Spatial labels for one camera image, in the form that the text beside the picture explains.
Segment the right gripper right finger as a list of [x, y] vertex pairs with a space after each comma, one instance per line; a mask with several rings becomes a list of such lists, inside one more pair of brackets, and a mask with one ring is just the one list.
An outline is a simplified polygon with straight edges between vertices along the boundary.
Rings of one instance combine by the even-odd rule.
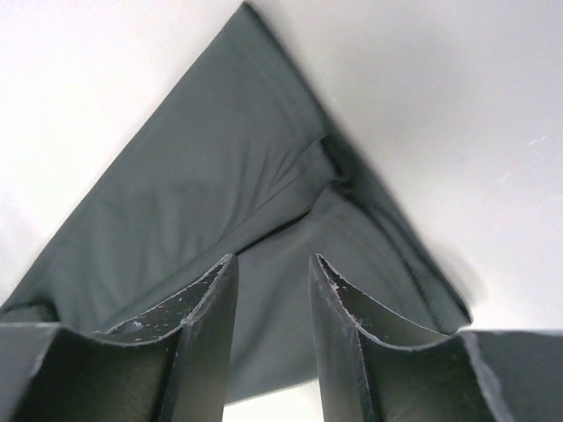
[[366, 295], [320, 255], [309, 283], [325, 420], [561, 420], [560, 331], [443, 335]]

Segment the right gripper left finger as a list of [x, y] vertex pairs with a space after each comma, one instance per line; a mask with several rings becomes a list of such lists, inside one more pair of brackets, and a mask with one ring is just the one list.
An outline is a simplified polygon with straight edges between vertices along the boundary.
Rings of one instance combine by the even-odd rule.
[[1, 326], [4, 421], [218, 421], [238, 298], [238, 260], [105, 332]]

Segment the black t shirt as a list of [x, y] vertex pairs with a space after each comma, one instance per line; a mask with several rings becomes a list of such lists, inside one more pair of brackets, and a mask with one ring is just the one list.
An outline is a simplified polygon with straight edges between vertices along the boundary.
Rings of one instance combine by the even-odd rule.
[[228, 402], [316, 376], [312, 255], [429, 329], [452, 333], [471, 320], [248, 4], [58, 230], [1, 318], [105, 331], [227, 254], [239, 268]]

